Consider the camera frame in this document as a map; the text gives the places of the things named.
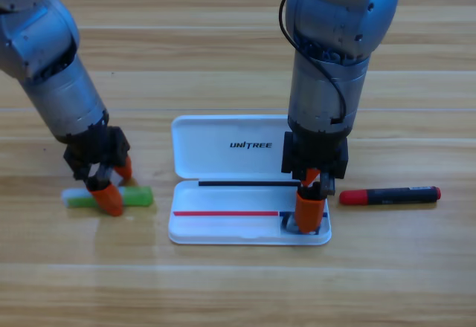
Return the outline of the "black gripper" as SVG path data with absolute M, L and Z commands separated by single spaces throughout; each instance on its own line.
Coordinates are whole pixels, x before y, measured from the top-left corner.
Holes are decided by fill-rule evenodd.
M 326 198 L 335 194 L 335 181 L 342 179 L 349 160 L 347 139 L 334 134 L 309 137 L 286 132 L 281 172 L 300 182 L 296 193 L 295 222 L 303 234 L 315 232 L 324 216 Z
M 122 129 L 102 120 L 82 133 L 61 137 L 59 142 L 66 145 L 63 157 L 74 179 L 84 182 L 103 212 L 121 216 L 122 196 L 110 178 L 113 171 L 125 181 L 132 178 L 130 145 Z

